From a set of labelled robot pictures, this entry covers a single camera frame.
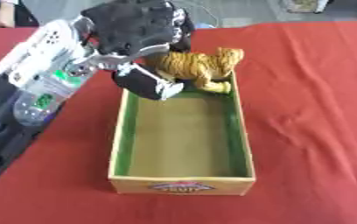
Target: red tablecloth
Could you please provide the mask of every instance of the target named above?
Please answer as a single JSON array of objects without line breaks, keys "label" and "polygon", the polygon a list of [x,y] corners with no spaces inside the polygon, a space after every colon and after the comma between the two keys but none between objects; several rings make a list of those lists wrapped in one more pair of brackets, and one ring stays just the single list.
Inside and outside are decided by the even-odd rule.
[{"label": "red tablecloth", "polygon": [[[0,57],[32,30],[0,30]],[[0,178],[0,224],[357,224],[357,22],[199,31],[240,47],[257,171],[244,197],[118,195],[107,181],[120,90],[99,73]]]}]

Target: box label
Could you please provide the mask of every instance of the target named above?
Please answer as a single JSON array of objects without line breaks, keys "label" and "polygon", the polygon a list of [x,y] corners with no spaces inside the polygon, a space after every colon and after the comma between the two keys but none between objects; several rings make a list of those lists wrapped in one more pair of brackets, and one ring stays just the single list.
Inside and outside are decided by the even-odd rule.
[{"label": "box label", "polygon": [[212,186],[209,185],[203,185],[198,182],[188,181],[161,183],[151,185],[150,188],[165,193],[196,193],[200,191],[214,189]]}]

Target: floor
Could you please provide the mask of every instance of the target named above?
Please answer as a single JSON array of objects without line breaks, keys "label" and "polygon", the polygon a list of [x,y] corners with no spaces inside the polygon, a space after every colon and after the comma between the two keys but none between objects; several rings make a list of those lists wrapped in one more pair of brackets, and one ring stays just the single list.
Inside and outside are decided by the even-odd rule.
[{"label": "floor", "polygon": [[[24,0],[40,22],[74,18],[79,11],[108,0]],[[357,20],[357,0],[335,0],[324,13],[289,13],[281,0],[171,0],[188,9],[195,23],[236,27],[274,21]]]}]

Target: wire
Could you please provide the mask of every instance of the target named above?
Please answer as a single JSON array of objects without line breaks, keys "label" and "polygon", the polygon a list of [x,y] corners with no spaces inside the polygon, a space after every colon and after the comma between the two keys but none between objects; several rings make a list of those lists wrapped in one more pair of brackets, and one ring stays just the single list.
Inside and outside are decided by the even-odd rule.
[{"label": "wire", "polygon": [[214,27],[219,27],[220,26],[220,20],[208,9],[206,8],[204,5],[200,4],[200,3],[195,3],[192,1],[187,1],[187,0],[172,0],[174,3],[182,3],[182,4],[188,4],[194,7],[198,7],[201,8],[202,10],[204,10],[210,17],[213,18],[213,20],[215,20],[215,25]]}]

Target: open box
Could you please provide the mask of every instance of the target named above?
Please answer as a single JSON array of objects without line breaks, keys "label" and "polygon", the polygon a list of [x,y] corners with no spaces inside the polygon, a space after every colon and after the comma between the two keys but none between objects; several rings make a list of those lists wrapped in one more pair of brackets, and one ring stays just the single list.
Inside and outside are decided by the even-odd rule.
[{"label": "open box", "polygon": [[123,91],[108,177],[119,193],[243,195],[255,181],[235,76],[231,94],[167,101]]}]

